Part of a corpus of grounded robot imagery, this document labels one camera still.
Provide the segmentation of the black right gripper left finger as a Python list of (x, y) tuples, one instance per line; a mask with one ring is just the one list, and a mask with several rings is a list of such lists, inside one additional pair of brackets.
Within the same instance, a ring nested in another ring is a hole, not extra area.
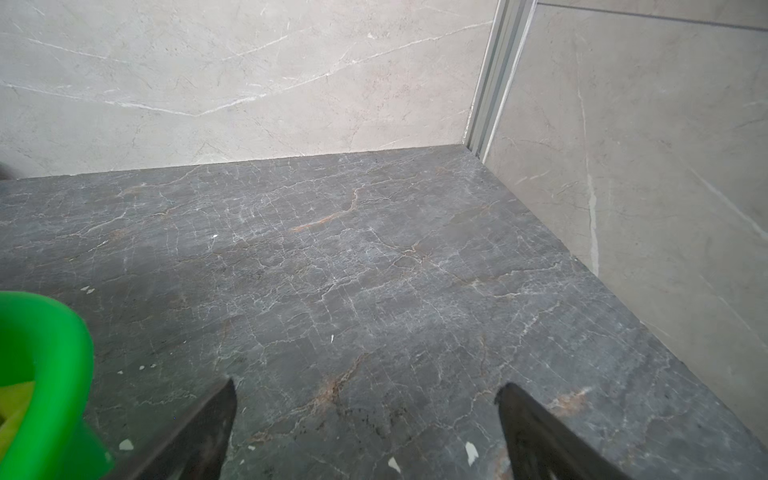
[(234, 381), (222, 378), (106, 477), (218, 479), (236, 413)]

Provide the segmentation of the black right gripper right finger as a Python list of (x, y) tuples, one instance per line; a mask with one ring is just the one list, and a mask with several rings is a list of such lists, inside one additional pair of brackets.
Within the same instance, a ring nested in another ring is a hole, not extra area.
[(503, 385), (494, 404), (498, 407), (513, 478), (630, 478), (519, 385)]

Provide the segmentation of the lime green shorts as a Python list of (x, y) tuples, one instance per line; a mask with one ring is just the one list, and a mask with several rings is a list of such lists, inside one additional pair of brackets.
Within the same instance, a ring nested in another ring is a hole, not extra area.
[(0, 459), (3, 459), (20, 429), (34, 392), (35, 382), (1, 387), (0, 394)]

